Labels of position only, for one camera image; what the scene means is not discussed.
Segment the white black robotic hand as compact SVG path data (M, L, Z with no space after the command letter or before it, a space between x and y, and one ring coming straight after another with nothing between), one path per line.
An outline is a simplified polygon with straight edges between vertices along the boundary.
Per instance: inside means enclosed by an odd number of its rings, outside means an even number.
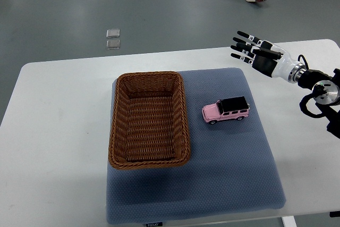
M231 46L235 52L231 57L252 66L253 69L271 78L282 78L296 83L307 70L306 64L294 60L286 50L267 40L238 31L234 37L236 43Z

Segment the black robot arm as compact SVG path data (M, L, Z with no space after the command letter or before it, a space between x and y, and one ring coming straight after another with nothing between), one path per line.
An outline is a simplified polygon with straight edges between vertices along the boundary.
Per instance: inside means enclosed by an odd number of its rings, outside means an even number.
M339 111L333 109L333 106L339 105L339 69L334 70L332 77L321 71L308 69L298 78L297 84L311 90L299 103L301 112L315 119L327 118L329 123L326 130L339 138ZM311 99L315 101L320 113L308 110L307 103Z

